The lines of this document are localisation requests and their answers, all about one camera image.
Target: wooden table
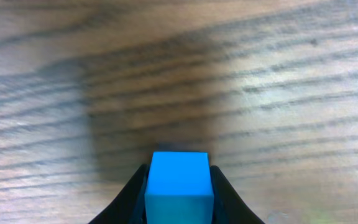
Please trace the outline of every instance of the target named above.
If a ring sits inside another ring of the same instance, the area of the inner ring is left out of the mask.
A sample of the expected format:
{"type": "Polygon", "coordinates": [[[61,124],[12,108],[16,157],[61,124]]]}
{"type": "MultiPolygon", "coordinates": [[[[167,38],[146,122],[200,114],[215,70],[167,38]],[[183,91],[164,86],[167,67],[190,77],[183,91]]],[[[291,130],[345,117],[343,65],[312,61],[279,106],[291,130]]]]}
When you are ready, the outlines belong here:
{"type": "Polygon", "coordinates": [[[0,223],[86,223],[159,144],[357,224],[358,1],[0,0],[0,223]]]}

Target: wood grain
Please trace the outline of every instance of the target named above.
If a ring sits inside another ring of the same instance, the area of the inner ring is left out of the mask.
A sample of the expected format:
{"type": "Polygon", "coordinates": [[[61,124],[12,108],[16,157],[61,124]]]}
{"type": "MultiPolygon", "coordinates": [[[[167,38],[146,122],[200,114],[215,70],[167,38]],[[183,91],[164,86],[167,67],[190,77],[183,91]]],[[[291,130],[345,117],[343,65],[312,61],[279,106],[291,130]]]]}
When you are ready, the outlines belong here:
{"type": "Polygon", "coordinates": [[[0,223],[86,223],[161,144],[358,223],[358,1],[0,0],[0,223]]]}

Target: blue block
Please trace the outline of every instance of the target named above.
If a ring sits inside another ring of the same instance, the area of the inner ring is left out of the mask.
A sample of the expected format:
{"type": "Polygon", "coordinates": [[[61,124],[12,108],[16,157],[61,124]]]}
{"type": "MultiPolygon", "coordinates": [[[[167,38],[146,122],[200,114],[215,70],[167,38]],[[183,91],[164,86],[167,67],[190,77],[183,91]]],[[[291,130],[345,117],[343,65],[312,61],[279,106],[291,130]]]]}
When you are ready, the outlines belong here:
{"type": "Polygon", "coordinates": [[[145,193],[148,224],[211,224],[206,152],[154,152],[145,193]]]}

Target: blue cube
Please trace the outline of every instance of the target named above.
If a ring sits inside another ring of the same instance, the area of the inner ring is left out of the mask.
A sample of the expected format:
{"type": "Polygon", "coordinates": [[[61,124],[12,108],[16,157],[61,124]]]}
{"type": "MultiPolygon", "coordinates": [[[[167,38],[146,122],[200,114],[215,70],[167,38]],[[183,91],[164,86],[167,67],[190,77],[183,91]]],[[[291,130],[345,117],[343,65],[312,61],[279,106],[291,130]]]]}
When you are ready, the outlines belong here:
{"type": "Polygon", "coordinates": [[[145,193],[148,224],[211,224],[206,152],[154,152],[145,193]]]}

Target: blue object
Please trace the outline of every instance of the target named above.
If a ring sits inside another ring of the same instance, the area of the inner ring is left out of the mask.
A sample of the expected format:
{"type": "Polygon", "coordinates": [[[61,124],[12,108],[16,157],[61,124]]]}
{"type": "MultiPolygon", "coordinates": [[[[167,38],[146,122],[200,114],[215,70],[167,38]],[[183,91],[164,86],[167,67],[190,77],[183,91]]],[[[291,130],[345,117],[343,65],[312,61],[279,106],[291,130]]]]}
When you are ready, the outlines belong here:
{"type": "Polygon", "coordinates": [[[145,192],[148,224],[211,224],[206,152],[154,152],[145,192]]]}

